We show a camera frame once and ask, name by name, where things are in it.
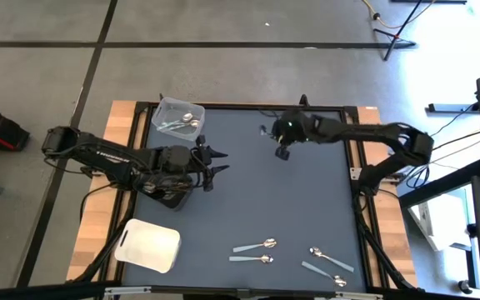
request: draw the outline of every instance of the clear plastic bin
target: clear plastic bin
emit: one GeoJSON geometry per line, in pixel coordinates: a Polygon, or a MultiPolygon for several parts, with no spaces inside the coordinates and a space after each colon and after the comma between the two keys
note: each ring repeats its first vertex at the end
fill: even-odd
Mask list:
{"type": "Polygon", "coordinates": [[[190,102],[165,97],[158,104],[151,122],[161,133],[195,141],[205,122],[205,108],[190,102]],[[189,113],[192,116],[190,120],[185,122],[185,118],[183,121],[183,117],[189,113]],[[199,124],[196,127],[190,125],[193,121],[199,121],[199,124]]]}

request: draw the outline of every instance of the concrete floor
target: concrete floor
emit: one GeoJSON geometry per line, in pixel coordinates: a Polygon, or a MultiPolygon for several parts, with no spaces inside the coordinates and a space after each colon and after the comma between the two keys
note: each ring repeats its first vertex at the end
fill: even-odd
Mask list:
{"type": "MultiPolygon", "coordinates": [[[[371,2],[391,24],[400,23],[413,7],[371,2]]],[[[96,41],[108,4],[0,0],[0,41],[96,41]]],[[[127,0],[117,5],[107,40],[386,42],[371,28],[360,0],[127,0]]],[[[104,49],[79,127],[101,136],[112,100],[157,100],[163,93],[194,102],[296,103],[306,93],[313,104],[377,106],[384,122],[436,131],[453,116],[428,116],[423,109],[428,103],[474,101],[480,0],[434,5],[404,36],[419,47],[396,51],[388,62],[377,50],[104,49]]],[[[40,143],[48,128],[68,124],[92,52],[0,48],[0,112],[32,133],[26,151],[0,152],[0,185],[6,188],[0,196],[0,288],[14,284],[52,171],[42,163],[40,143]]],[[[474,128],[479,128],[478,117],[461,117],[437,142],[474,128]]],[[[446,163],[464,165],[457,159],[446,163]]],[[[435,174],[445,172],[439,168],[435,174]]],[[[64,176],[33,285],[63,282],[88,186],[86,178],[64,176]]],[[[420,286],[460,294],[450,283],[465,279],[463,253],[433,252],[412,225],[408,236],[420,286]]]]}

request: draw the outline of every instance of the silver spoon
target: silver spoon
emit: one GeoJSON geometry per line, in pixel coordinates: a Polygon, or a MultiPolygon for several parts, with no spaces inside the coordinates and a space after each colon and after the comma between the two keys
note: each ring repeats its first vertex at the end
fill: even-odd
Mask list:
{"type": "Polygon", "coordinates": [[[266,241],[264,241],[263,243],[260,243],[260,244],[234,247],[232,249],[232,251],[234,253],[239,253],[239,252],[242,252],[242,251],[258,248],[258,247],[261,247],[261,246],[264,246],[266,248],[273,248],[273,247],[275,247],[275,245],[277,245],[277,241],[275,240],[275,238],[269,238],[269,239],[267,239],[266,241]]]}
{"type": "Polygon", "coordinates": [[[322,250],[320,250],[320,248],[318,248],[318,247],[311,247],[311,248],[310,248],[310,253],[311,253],[313,256],[316,256],[316,257],[319,257],[319,258],[326,258],[326,259],[328,259],[331,263],[334,263],[334,264],[336,264],[337,266],[339,266],[340,268],[343,268],[344,270],[347,270],[347,271],[349,271],[349,272],[351,272],[351,273],[353,273],[353,271],[355,270],[354,267],[351,267],[351,266],[349,266],[349,265],[347,265],[347,264],[345,264],[345,263],[343,263],[343,262],[340,262],[340,261],[338,261],[338,260],[336,260],[336,259],[334,259],[334,258],[331,258],[331,257],[329,257],[329,256],[327,256],[327,255],[323,255],[322,250]]]}
{"type": "Polygon", "coordinates": [[[264,254],[261,257],[229,257],[229,262],[247,262],[254,260],[259,260],[263,263],[271,263],[273,262],[273,257],[267,254],[264,254]]]}
{"type": "Polygon", "coordinates": [[[181,125],[177,125],[177,126],[171,126],[171,127],[167,127],[165,129],[167,130],[176,130],[176,129],[179,129],[179,128],[185,128],[185,127],[188,127],[188,126],[192,126],[193,128],[197,128],[199,126],[199,121],[198,120],[192,120],[190,122],[186,122],[184,124],[181,124],[181,125]]]}
{"type": "Polygon", "coordinates": [[[346,282],[346,280],[338,275],[335,275],[334,277],[325,273],[324,271],[318,269],[317,267],[314,267],[312,264],[308,263],[308,262],[301,262],[301,265],[304,266],[305,268],[311,270],[311,271],[314,271],[320,275],[323,275],[327,278],[331,278],[333,281],[334,281],[334,284],[338,285],[339,287],[345,287],[346,284],[348,284],[346,282]]]}
{"type": "Polygon", "coordinates": [[[180,120],[177,120],[177,121],[173,121],[173,122],[163,122],[161,124],[161,126],[157,127],[157,130],[161,130],[161,129],[164,129],[164,128],[168,128],[172,125],[178,125],[178,124],[182,124],[182,123],[188,123],[190,122],[190,120],[193,119],[193,115],[190,113],[190,112],[187,112],[185,113],[184,115],[182,115],[181,119],[180,120]]]}

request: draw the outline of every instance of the white cable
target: white cable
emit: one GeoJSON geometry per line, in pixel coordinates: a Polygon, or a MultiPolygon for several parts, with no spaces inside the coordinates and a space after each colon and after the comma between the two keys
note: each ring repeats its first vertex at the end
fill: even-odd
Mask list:
{"type": "Polygon", "coordinates": [[[454,155],[454,154],[460,153],[460,152],[462,152],[462,151],[464,151],[464,150],[466,150],[466,149],[468,149],[468,148],[470,148],[470,147],[473,147],[473,146],[475,146],[475,145],[477,145],[477,144],[479,144],[479,143],[480,143],[480,140],[478,140],[478,141],[474,142],[473,144],[470,144],[469,146],[466,146],[466,147],[464,147],[464,148],[462,148],[462,149],[458,149],[458,150],[455,151],[455,152],[449,153],[448,155],[444,155],[444,156],[442,156],[442,157],[440,157],[440,158],[438,158],[438,159],[435,159],[435,160],[433,160],[432,162],[430,162],[430,163],[428,163],[428,164],[426,164],[426,165],[423,165],[423,166],[422,166],[419,170],[417,170],[416,172],[414,172],[414,173],[412,173],[412,174],[408,174],[407,178],[411,178],[413,174],[416,174],[416,173],[419,173],[419,172],[425,170],[425,168],[426,168],[428,165],[432,164],[432,163],[435,163],[435,162],[437,162],[437,161],[439,161],[439,160],[441,160],[441,159],[450,157],[450,156],[452,156],[452,155],[454,155]]]}
{"type": "Polygon", "coordinates": [[[447,165],[442,165],[441,163],[438,163],[438,162],[433,162],[432,164],[435,164],[439,167],[444,167],[444,168],[451,168],[451,169],[455,169],[455,170],[460,170],[458,167],[452,167],[452,166],[447,166],[447,165]]]}
{"type": "MultiPolygon", "coordinates": [[[[428,10],[431,5],[433,5],[437,0],[431,0],[431,2],[429,3],[429,5],[427,5],[427,7],[425,7],[419,14],[416,15],[416,17],[413,17],[412,19],[408,20],[408,23],[410,22],[413,22],[414,20],[416,20],[419,16],[422,15],[422,13],[425,13],[426,10],[428,10]]],[[[375,11],[375,9],[373,9],[372,7],[372,4],[370,4],[370,2],[368,0],[362,0],[362,2],[364,4],[366,4],[367,6],[367,9],[370,11],[372,17],[377,13],[375,11]]],[[[381,14],[379,14],[379,17],[377,18],[376,21],[379,21],[381,23],[381,25],[383,25],[385,28],[389,28],[389,29],[398,29],[398,28],[401,28],[403,25],[399,25],[399,26],[390,26],[388,24],[386,24],[382,19],[381,19],[381,14]]]]}

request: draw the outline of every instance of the black floor stripe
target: black floor stripe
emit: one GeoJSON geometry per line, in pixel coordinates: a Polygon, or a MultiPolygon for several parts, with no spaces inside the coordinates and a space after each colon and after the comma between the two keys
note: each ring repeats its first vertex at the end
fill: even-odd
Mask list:
{"type": "MultiPolygon", "coordinates": [[[[316,48],[388,49],[390,42],[105,42],[103,48],[316,48]]],[[[408,48],[396,44],[395,48],[408,48]]]]}
{"type": "MultiPolygon", "coordinates": [[[[111,0],[110,5],[108,6],[107,15],[103,22],[102,30],[97,39],[98,43],[103,43],[107,38],[108,29],[113,20],[114,11],[116,10],[116,5],[118,0],[111,0]]],[[[96,47],[92,54],[92,59],[88,65],[87,74],[84,78],[82,84],[81,93],[79,94],[79,99],[77,100],[77,105],[75,111],[72,115],[71,126],[75,128],[78,127],[81,122],[81,116],[83,115],[84,106],[86,105],[88,94],[90,92],[90,87],[92,86],[93,77],[98,68],[99,58],[101,57],[102,49],[96,47]]],[[[55,201],[57,200],[58,190],[63,181],[63,169],[66,167],[67,161],[59,160],[57,166],[59,168],[55,169],[52,173],[51,180],[46,187],[46,192],[44,193],[44,198],[42,200],[42,211],[40,212],[40,217],[37,222],[37,226],[34,229],[34,234],[32,235],[31,242],[29,244],[27,254],[23,261],[22,269],[19,273],[17,279],[17,288],[25,288],[29,285],[31,281],[31,276],[33,275],[34,266],[38,259],[38,254],[42,248],[42,241],[48,230],[49,219],[53,212],[55,206],[55,201]]]]}
{"type": "MultiPolygon", "coordinates": [[[[293,48],[388,49],[389,42],[14,42],[0,41],[0,48],[293,48]]],[[[396,49],[409,48],[396,44],[396,49]]]]}
{"type": "Polygon", "coordinates": [[[36,42],[36,41],[0,41],[0,48],[95,48],[97,42],[36,42]]]}

